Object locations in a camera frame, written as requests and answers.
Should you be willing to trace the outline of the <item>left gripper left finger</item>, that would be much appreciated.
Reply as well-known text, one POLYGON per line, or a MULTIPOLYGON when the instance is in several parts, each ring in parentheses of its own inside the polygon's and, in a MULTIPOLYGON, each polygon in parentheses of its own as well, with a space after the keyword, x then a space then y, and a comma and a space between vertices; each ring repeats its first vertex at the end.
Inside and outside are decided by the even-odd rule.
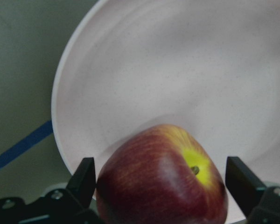
POLYGON ((53 189, 31 203, 20 197, 0 199, 0 224, 101 224, 90 209, 95 187, 94 158, 83 158, 65 188, 53 189))

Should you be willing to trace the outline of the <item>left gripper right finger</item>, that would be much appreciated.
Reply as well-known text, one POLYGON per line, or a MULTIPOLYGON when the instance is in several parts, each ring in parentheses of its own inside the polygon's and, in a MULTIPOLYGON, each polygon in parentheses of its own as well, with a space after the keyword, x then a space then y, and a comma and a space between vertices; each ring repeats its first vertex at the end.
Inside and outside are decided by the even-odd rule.
POLYGON ((237 156, 228 156, 225 185, 247 224, 280 224, 280 186, 266 186, 237 156))

